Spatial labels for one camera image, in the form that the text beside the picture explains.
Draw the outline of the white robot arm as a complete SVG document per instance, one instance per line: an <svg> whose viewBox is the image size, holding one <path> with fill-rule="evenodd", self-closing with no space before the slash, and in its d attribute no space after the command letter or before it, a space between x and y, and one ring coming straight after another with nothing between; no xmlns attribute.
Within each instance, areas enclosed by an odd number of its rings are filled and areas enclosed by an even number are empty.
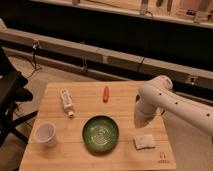
<svg viewBox="0 0 213 171"><path fill-rule="evenodd" d="M142 82L135 104L135 127L146 126L160 107L213 136L213 107L179 96L172 88L171 79L165 75Z"/></svg>

